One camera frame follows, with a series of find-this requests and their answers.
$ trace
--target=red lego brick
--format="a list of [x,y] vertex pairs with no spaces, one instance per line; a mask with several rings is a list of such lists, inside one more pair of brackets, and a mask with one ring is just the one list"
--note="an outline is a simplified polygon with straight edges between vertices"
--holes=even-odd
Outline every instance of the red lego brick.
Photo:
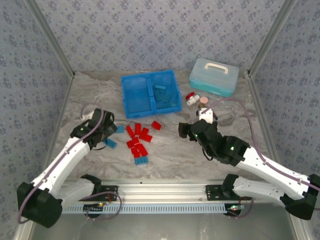
[[136,145],[136,148],[139,150],[139,153],[141,154],[142,157],[145,157],[148,155],[147,150],[145,149],[145,147],[141,143]]
[[152,136],[150,136],[150,135],[148,135],[148,134],[145,134],[145,135],[140,135],[139,136],[139,138],[141,139],[141,140],[144,140],[144,141],[146,141],[146,142],[148,142],[148,143],[150,143],[151,142],[151,140],[152,140]]
[[144,127],[144,128],[142,129],[141,133],[140,133],[140,136],[141,136],[141,135],[147,135],[148,132],[149,132],[149,129]]
[[134,131],[132,131],[132,128],[130,127],[130,125],[126,126],[125,129],[131,138],[135,137],[135,133],[134,133]]
[[139,136],[141,133],[141,123],[136,123],[134,126],[134,134]]
[[134,146],[140,143],[139,138],[138,138],[137,136],[135,136],[134,138],[132,138],[131,141],[133,142],[133,145],[134,145]]
[[138,148],[136,148],[136,147],[131,148],[131,153],[133,154],[133,157],[135,159],[140,158],[140,156],[141,156]]
[[153,127],[155,130],[160,130],[161,129],[161,124],[158,123],[157,121],[153,121],[153,123],[151,124],[151,127]]
[[130,149],[135,146],[134,141],[132,141],[132,140],[127,141],[126,144],[127,144],[128,148],[130,148]]

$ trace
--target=patterned wallpaper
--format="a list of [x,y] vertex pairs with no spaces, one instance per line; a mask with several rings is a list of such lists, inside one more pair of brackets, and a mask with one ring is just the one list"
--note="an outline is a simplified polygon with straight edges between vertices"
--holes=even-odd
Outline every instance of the patterned wallpaper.
[[40,172],[69,80],[24,1],[0,9],[0,239],[11,240],[16,189]]
[[[320,175],[320,2],[298,1],[255,76],[279,157]],[[313,214],[320,239],[320,211]]]
[[37,0],[74,71],[248,69],[283,0]]

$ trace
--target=cable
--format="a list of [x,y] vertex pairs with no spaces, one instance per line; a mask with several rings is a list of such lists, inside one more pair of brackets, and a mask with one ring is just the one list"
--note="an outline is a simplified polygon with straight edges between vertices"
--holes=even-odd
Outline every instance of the cable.
[[204,110],[201,114],[205,114],[209,109],[213,108],[215,105],[219,104],[220,102],[224,102],[224,101],[233,101],[233,102],[237,102],[241,105],[241,107],[243,108],[244,112],[245,112],[245,115],[246,115],[246,118],[248,119],[248,122],[249,122],[249,126],[250,126],[250,131],[251,131],[251,137],[252,137],[252,141],[253,141],[253,146],[256,150],[256,153],[259,155],[259,157],[261,158],[261,160],[269,167],[271,168],[272,170],[276,171],[277,173],[291,179],[291,180],[294,180],[294,181],[297,181],[298,183],[302,183],[304,185],[307,185],[308,187],[310,188],[313,188],[315,190],[317,190],[318,192],[320,192],[320,187],[317,187],[315,185],[312,185],[310,184],[309,182],[306,182],[304,180],[300,180],[299,178],[296,178],[294,176],[291,176],[279,169],[277,169],[276,167],[274,167],[272,164],[270,164],[265,158],[264,156],[262,155],[261,153],[261,150],[258,146],[258,142],[256,140],[256,136],[255,136],[255,133],[254,133],[254,128],[252,126],[252,122],[250,120],[250,116],[249,116],[249,113],[248,113],[248,110],[246,109],[245,105],[237,98],[235,97],[226,97],[226,98],[222,98],[216,102],[214,102],[213,104],[211,104],[206,110]]
[[247,198],[246,198],[245,196],[241,196],[241,197],[240,197],[240,200],[239,200],[238,205],[241,205],[242,199],[245,199],[245,205],[244,205],[244,207],[246,207],[246,206],[247,206]]
[[[86,106],[88,105],[91,105],[92,103],[89,103],[89,104],[86,104],[82,107],[81,109],[81,113],[80,113],[80,116],[82,117],[83,115],[83,111],[85,109]],[[41,186],[41,184],[43,183],[43,180],[45,180],[52,172],[53,170],[58,166],[58,164],[64,159],[64,157],[67,155],[68,152],[71,151],[71,149],[73,147],[75,147],[78,143],[80,143],[83,139],[87,138],[88,136],[90,136],[99,126],[100,124],[102,123],[103,119],[104,119],[104,114],[103,114],[103,110],[102,110],[102,107],[100,107],[98,104],[95,104],[97,105],[100,109],[101,109],[101,116],[100,116],[100,119],[99,121],[97,122],[97,124],[94,126],[94,128],[88,132],[86,135],[84,135],[83,137],[81,137],[79,140],[77,140],[75,143],[73,143],[66,151],[64,151],[64,153],[60,156],[60,158],[56,161],[56,163],[48,170],[48,172],[43,176],[42,180],[36,185],[34,186],[34,188],[29,192],[29,194],[25,197],[25,199],[23,200],[22,204],[21,204],[21,207],[19,209],[19,212],[18,212],[18,216],[17,216],[17,222],[18,224],[24,224],[26,222],[28,222],[29,220],[24,220],[24,221],[21,221],[21,216],[22,216],[22,213],[25,209],[25,206],[27,204],[27,202],[29,201],[29,199],[31,198],[31,196],[35,193],[35,191]]]
[[99,193],[96,193],[96,194],[91,195],[91,196],[86,196],[86,197],[80,199],[80,201],[87,200],[87,199],[91,199],[91,198],[94,198],[94,197],[97,197],[97,196],[100,196],[100,195],[104,195],[104,194],[108,194],[108,195],[109,195],[109,194],[112,194],[112,195],[115,195],[115,196],[118,197],[118,199],[119,199],[119,201],[120,201],[120,206],[119,206],[118,210],[116,211],[115,214],[113,214],[112,216],[109,216],[109,217],[104,217],[104,218],[101,218],[101,217],[99,217],[99,218],[92,218],[92,217],[89,217],[89,212],[90,212],[90,210],[91,210],[93,207],[89,207],[89,209],[88,209],[88,210],[86,211],[86,213],[85,213],[85,215],[86,215],[86,217],[87,217],[88,220],[92,220],[92,221],[110,220],[110,219],[113,219],[113,218],[115,218],[116,216],[118,216],[119,213],[121,212],[121,209],[122,209],[122,199],[121,199],[120,195],[119,195],[117,192],[115,192],[115,191],[99,192]]
[[100,147],[100,148],[93,148],[92,150],[94,150],[94,151],[100,151],[100,150],[104,149],[106,146],[107,146],[107,145],[104,145],[103,147]]
[[205,152],[205,150],[202,148],[202,153],[203,153],[203,155],[205,156],[205,158],[207,159],[207,160],[209,160],[209,161],[212,161],[212,159],[214,159],[214,157],[212,156],[211,157],[211,159],[207,156],[207,154],[206,154],[206,152]]
[[249,210],[248,210],[245,214],[239,216],[239,215],[237,215],[236,213],[234,213],[234,212],[232,212],[232,211],[227,210],[227,212],[228,212],[229,214],[234,215],[232,218],[235,218],[235,219],[243,219],[243,218],[245,218],[246,216],[248,216],[248,215],[251,213],[251,211],[252,211],[253,208],[254,208],[254,199],[251,198],[251,204],[250,204]]

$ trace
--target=storage box handle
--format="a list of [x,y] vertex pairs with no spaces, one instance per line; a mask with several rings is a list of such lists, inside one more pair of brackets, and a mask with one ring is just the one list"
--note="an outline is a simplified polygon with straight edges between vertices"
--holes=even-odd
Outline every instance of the storage box handle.
[[228,72],[229,72],[229,70],[228,70],[228,68],[226,66],[222,66],[222,65],[219,65],[219,64],[216,64],[216,63],[208,62],[204,66],[205,69],[207,69],[209,67],[216,67],[216,68],[219,68],[219,69],[223,69],[225,74],[228,74]]

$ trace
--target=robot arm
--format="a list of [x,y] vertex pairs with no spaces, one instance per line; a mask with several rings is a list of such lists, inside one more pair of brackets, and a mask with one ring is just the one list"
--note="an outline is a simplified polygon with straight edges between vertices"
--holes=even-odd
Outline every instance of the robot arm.
[[[100,125],[88,135],[101,117]],[[59,219],[65,206],[90,196],[95,188],[95,183],[90,177],[82,177],[78,182],[63,189],[61,189],[62,184],[78,162],[116,130],[114,114],[96,108],[91,119],[73,129],[66,145],[54,161],[31,183],[23,182],[18,187],[19,209],[27,200],[21,215],[50,228]]]
[[223,194],[227,196],[234,193],[242,197],[269,199],[284,206],[294,216],[309,220],[315,209],[318,191],[302,184],[302,181],[319,187],[320,177],[315,174],[307,176],[294,172],[264,157],[268,164],[299,181],[284,176],[263,162],[255,148],[247,142],[235,136],[222,136],[217,131],[217,122],[211,119],[212,116],[201,116],[201,119],[194,124],[180,123],[180,137],[189,136],[191,141],[197,141],[202,147],[203,154],[211,157],[209,159],[206,156],[208,160],[215,158],[220,163],[249,171],[271,183],[250,181],[229,174],[222,185]]

